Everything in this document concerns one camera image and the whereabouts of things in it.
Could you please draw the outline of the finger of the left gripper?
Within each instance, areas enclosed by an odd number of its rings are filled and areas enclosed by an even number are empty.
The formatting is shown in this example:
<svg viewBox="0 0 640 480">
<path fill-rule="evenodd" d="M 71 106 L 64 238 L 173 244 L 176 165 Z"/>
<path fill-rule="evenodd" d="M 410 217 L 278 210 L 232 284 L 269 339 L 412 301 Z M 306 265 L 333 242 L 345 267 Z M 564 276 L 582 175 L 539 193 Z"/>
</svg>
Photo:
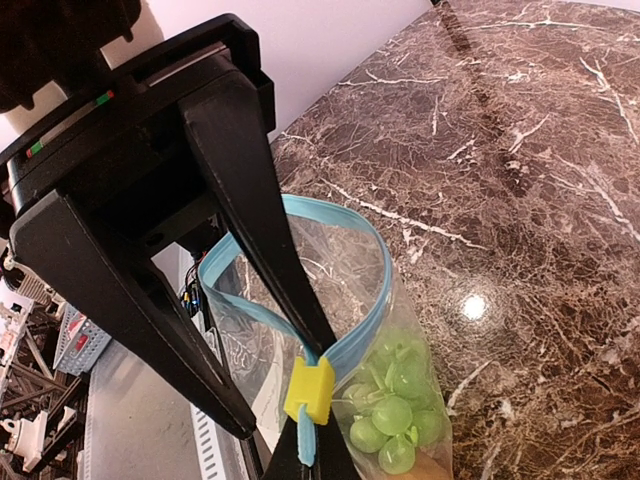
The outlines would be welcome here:
<svg viewBox="0 0 640 480">
<path fill-rule="evenodd" d="M 50 192 L 10 229 L 16 259 L 238 439 L 256 418 L 181 307 L 165 275 L 137 245 Z"/>
</svg>

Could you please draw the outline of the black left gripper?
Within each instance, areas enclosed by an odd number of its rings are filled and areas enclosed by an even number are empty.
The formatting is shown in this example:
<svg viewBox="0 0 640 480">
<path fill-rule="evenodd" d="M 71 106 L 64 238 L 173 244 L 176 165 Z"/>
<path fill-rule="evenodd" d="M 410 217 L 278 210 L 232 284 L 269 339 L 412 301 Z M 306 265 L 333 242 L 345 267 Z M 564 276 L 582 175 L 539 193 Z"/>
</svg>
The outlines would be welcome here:
<svg viewBox="0 0 640 480">
<path fill-rule="evenodd" d="M 175 240 L 206 219 L 229 230 L 302 340 L 335 342 L 301 265 L 268 134 L 272 80 L 257 32 L 223 14 L 116 67 L 1 154 L 1 235 L 50 192 L 124 240 Z"/>
</svg>

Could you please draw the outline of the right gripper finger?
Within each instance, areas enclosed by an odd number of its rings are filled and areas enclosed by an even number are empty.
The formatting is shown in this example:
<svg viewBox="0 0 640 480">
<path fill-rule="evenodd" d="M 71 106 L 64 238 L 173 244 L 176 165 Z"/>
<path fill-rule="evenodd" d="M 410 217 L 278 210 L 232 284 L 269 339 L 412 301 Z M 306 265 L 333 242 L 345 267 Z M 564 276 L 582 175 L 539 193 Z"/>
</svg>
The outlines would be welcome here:
<svg viewBox="0 0 640 480">
<path fill-rule="evenodd" d="M 350 453 L 336 419 L 319 426 L 317 451 L 312 467 L 298 458 L 297 423 L 288 419 L 266 468 L 263 479 L 327 479 L 350 478 Z"/>
</svg>

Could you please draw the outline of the brown fried food piece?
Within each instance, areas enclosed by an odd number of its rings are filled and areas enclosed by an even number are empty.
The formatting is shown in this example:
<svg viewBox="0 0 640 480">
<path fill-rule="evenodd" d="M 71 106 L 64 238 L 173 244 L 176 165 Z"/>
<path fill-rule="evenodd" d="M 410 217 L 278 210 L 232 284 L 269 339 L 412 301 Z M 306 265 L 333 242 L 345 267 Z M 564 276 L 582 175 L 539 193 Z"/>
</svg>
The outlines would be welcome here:
<svg viewBox="0 0 640 480">
<path fill-rule="evenodd" d="M 418 452 L 412 469 L 404 476 L 411 480 L 449 480 L 450 474 L 424 452 Z"/>
</svg>

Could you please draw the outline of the clear zip top bag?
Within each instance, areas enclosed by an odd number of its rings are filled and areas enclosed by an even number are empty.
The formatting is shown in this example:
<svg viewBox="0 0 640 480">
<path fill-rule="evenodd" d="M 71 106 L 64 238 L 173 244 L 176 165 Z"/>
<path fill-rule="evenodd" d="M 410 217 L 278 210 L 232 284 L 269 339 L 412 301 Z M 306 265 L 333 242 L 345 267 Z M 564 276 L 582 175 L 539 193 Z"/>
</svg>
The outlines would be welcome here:
<svg viewBox="0 0 640 480">
<path fill-rule="evenodd" d="M 277 479 L 315 466 L 326 479 L 449 479 L 452 433 L 431 352 L 390 252 L 348 208 L 282 199 L 295 264 L 330 328 L 316 347 L 226 235 L 198 277 L 231 375 L 267 445 Z"/>
</svg>

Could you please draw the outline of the green grape bunch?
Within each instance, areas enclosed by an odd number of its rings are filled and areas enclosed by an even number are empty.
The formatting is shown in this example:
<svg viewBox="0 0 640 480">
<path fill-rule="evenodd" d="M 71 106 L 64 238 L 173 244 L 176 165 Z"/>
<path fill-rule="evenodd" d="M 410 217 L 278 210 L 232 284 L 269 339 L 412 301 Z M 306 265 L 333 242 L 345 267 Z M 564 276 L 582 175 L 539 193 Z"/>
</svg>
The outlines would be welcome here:
<svg viewBox="0 0 640 480">
<path fill-rule="evenodd" d="M 416 334 L 383 332 L 333 408 L 367 479 L 424 477 L 446 454 L 449 420 L 430 351 Z"/>
</svg>

